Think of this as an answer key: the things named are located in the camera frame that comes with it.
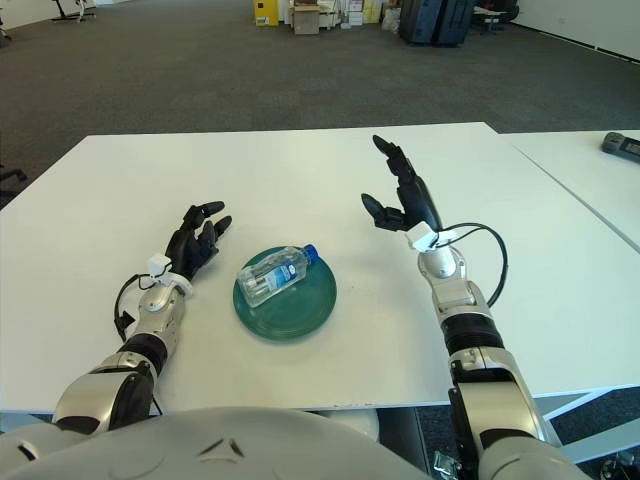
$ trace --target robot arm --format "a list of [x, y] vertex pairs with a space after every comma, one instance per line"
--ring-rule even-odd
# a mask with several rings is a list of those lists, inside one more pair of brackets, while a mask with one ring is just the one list
[[584, 478], [548, 445], [551, 437], [515, 358], [504, 348], [482, 292], [467, 279], [464, 257], [448, 246], [456, 235], [442, 231], [424, 182], [399, 147], [376, 136], [373, 140], [398, 177], [405, 212], [382, 207], [367, 194], [362, 201], [377, 227], [406, 231], [409, 244], [420, 252], [418, 268], [431, 286], [450, 355], [449, 398], [461, 458], [458, 478]]
[[116, 353], [66, 389], [53, 419], [58, 427], [89, 435], [148, 417], [158, 376], [178, 343], [185, 296], [192, 293], [190, 280], [218, 253], [216, 240], [231, 224], [229, 216], [215, 225], [205, 219], [223, 208], [222, 202], [192, 205], [166, 256], [149, 259], [154, 285], [140, 300], [137, 328]]

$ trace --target bottle label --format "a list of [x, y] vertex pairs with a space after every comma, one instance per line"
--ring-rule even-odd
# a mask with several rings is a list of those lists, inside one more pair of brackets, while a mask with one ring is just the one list
[[296, 278], [296, 275], [296, 267], [293, 266], [293, 263], [287, 262], [271, 270], [264, 276], [264, 279], [267, 282], [269, 291], [273, 292], [292, 281]]

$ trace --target black chair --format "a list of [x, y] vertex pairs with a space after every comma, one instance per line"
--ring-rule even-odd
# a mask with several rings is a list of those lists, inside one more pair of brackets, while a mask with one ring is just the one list
[[62, 9], [62, 6], [60, 5], [60, 0], [53, 0], [53, 1], [56, 2], [56, 5], [58, 5], [58, 11], [60, 12], [60, 16], [57, 17], [57, 18], [52, 18], [51, 19], [52, 22], [63, 22], [63, 21], [66, 21], [66, 20], [75, 20], [76, 22], [80, 23], [81, 21], [84, 20], [84, 17], [95, 17], [96, 16], [95, 13], [87, 12], [85, 10], [86, 0], [76, 0], [76, 4], [80, 6], [80, 12], [71, 13], [69, 15], [64, 13], [64, 10]]
[[2, 25], [4, 24], [2, 23], [2, 17], [0, 17], [0, 48], [8, 46], [9, 42], [11, 42], [11, 37], [7, 35]]
[[[12, 168], [11, 170], [7, 170], [0, 172], [0, 182], [4, 182], [5, 180], [17, 177], [18, 182], [25, 182], [27, 180], [27, 175], [20, 170], [19, 168]], [[0, 189], [0, 198], [3, 199], [12, 199], [18, 196], [21, 190], [1, 190]]]

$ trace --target blue bottle cap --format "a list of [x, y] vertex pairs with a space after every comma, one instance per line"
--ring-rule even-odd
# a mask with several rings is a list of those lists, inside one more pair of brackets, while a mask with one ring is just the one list
[[309, 259], [309, 263], [312, 265], [316, 263], [316, 260], [318, 260], [318, 258], [320, 258], [320, 256], [318, 255], [318, 251], [316, 250], [316, 247], [314, 247], [311, 244], [305, 245], [304, 247], [302, 247], [302, 251], [305, 253], [307, 258]]

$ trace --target yellow object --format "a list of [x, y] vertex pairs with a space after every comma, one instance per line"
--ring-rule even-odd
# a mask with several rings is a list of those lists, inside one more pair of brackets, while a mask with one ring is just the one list
[[363, 23], [378, 23], [382, 11], [382, 0], [364, 0], [362, 7]]
[[253, 0], [253, 10], [256, 26], [278, 26], [278, 0]]

